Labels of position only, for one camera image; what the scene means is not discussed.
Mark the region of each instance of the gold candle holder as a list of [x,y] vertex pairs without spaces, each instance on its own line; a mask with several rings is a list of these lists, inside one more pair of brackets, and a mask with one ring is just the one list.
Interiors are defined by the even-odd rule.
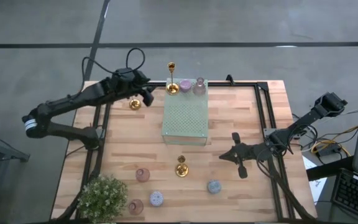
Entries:
[[178,162],[180,163],[175,167],[175,172],[179,177],[186,177],[187,174],[189,173],[189,167],[186,164],[184,164],[185,161],[186,159],[184,156],[178,157]]
[[179,92],[179,85],[173,82],[173,71],[175,71],[175,63],[168,63],[168,69],[171,73],[171,83],[167,84],[167,92],[169,95],[175,95]]
[[140,100],[131,100],[129,102],[129,108],[131,110],[139,110],[140,107],[142,107],[142,103],[140,103]]

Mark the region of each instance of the yellow cable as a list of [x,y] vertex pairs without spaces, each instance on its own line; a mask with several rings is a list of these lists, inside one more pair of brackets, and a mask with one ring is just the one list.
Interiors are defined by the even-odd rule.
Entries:
[[[315,144],[312,148],[311,148],[311,152],[312,153],[317,153],[317,146],[319,146],[320,144],[326,144],[321,150],[323,150],[325,147],[327,147],[329,144],[338,144],[336,141],[333,140],[322,140],[319,143]],[[351,154],[349,153],[349,151],[347,151],[342,145],[338,144],[343,151],[347,154],[347,156],[351,156]]]
[[[357,128],[358,128],[358,125],[357,125],[357,126],[354,126],[354,127],[352,127],[352,128],[349,128],[348,130],[343,131],[343,132],[337,134],[335,137],[333,137],[333,138],[331,139],[331,141],[335,140],[336,138],[338,138],[339,136],[341,136],[341,135],[343,135],[343,134],[351,133],[352,131],[356,130]],[[325,149],[327,146],[328,146],[328,144],[325,145],[325,146],[323,146],[323,147],[321,148],[321,150]]]

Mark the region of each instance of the gold candlestick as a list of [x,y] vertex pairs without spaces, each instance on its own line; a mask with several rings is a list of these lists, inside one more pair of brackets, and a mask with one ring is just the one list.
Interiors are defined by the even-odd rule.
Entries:
[[179,85],[173,82],[173,71],[175,70],[175,63],[168,63],[168,69],[171,73],[171,83],[167,85],[167,92],[169,95],[175,95],[179,92]]

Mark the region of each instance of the keyboard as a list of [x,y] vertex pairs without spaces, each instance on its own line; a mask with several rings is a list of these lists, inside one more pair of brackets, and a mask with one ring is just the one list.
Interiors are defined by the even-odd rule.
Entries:
[[342,169],[336,177],[331,201],[358,215],[358,175]]

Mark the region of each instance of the white paper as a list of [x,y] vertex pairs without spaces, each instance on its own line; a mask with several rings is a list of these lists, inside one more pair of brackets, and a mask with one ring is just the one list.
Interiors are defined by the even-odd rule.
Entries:
[[[308,160],[305,156],[302,156],[302,158],[303,158],[303,163],[304,163],[306,169],[310,169],[310,168],[317,166],[316,164],[314,164],[313,162]],[[310,190],[311,190],[311,194],[313,196],[314,202],[318,201],[318,198],[320,197],[320,194],[323,191],[323,187],[324,187],[324,184],[326,183],[326,181],[327,181],[327,177],[309,182]]]

